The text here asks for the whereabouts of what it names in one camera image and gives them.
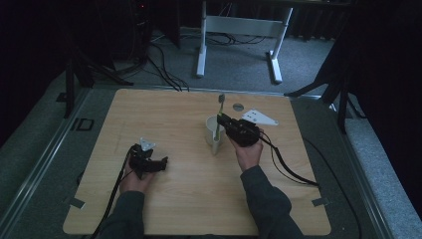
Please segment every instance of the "wooden tabletop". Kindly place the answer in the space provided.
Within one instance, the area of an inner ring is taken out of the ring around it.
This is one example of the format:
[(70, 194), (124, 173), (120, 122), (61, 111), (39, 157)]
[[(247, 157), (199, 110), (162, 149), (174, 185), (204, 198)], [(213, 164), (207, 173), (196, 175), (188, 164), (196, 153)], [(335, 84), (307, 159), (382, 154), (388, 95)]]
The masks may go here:
[[(106, 210), (112, 187), (128, 149), (139, 138), (156, 143), (153, 160), (168, 156), (146, 193), (145, 234), (148, 235), (257, 235), (249, 213), (241, 170), (227, 136), (216, 155), (205, 141), (205, 121), (219, 111), (218, 93), (118, 90), (106, 116), (76, 198), (83, 209), (71, 206), (64, 224), (69, 234), (92, 234)], [(236, 112), (234, 104), (244, 110)], [(296, 174), (315, 180), (288, 98), (226, 94), (223, 112), (240, 119), (257, 111), (279, 125), (259, 125), (279, 148)], [(319, 191), (282, 176), (270, 147), (264, 145), (261, 166), (274, 186), (293, 204), (292, 217), (306, 235), (326, 235), (330, 225), (323, 206), (315, 207)]]

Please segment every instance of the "gray tape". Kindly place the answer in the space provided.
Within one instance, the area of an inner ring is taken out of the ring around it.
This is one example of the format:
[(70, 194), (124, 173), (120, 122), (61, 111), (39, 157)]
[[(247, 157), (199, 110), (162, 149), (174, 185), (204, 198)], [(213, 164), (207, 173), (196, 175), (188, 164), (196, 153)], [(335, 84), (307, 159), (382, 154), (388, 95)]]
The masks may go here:
[(321, 206), (321, 205), (327, 206), (329, 204), (330, 204), (330, 202), (329, 202), (328, 198), (325, 198), (325, 197), (313, 200), (314, 206)]
[(70, 204), (74, 207), (78, 207), (79, 209), (83, 209), (85, 206), (85, 202), (78, 198), (72, 198)]

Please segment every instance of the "white cup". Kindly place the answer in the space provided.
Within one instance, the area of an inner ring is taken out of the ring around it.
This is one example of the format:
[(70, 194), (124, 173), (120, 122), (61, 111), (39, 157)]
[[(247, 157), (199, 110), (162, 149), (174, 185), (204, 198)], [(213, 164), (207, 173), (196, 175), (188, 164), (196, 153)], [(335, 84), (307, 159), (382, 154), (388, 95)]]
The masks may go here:
[(217, 133), (217, 116), (212, 116), (207, 119), (205, 122), (205, 139), (207, 143), (211, 145), (211, 152), (212, 154), (217, 154), (218, 147), (223, 141), (223, 135), (225, 132), (225, 128), (220, 125), (220, 138), (216, 138)]

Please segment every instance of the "hand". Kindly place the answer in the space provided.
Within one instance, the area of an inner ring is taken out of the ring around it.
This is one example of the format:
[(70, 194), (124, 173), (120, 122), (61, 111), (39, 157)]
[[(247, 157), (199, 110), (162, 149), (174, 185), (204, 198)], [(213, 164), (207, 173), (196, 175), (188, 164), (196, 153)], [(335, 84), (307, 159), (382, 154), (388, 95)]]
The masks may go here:
[(129, 166), (129, 162), (124, 167), (124, 179), (120, 183), (120, 193), (126, 191), (140, 191), (145, 193), (156, 172), (145, 173), (142, 179), (136, 175), (132, 168)]
[(229, 139), (236, 149), (236, 156), (242, 172), (260, 163), (261, 153), (264, 148), (260, 139), (255, 144), (247, 147), (241, 147), (235, 140), (230, 137)]

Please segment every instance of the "white metal stand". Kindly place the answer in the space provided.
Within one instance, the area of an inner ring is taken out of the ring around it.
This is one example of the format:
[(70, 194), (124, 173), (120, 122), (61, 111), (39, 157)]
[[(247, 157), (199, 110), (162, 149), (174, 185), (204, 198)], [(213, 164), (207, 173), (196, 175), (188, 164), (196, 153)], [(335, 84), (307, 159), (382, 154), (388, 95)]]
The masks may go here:
[(246, 18), (231, 18), (220, 16), (207, 16), (207, 3), (202, 2), (202, 22), (201, 22), (201, 47), (199, 49), (198, 67), (196, 75), (200, 78), (204, 77), (205, 58), (207, 46), (205, 38), (207, 32), (229, 33), (238, 35), (251, 35), (261, 37), (277, 38), (274, 51), (270, 51), (270, 63), (273, 68), (274, 80), (276, 83), (283, 81), (280, 71), (279, 56), (286, 30), (289, 26), (289, 20), (292, 15), (293, 8), (289, 8), (283, 21), (268, 21)]

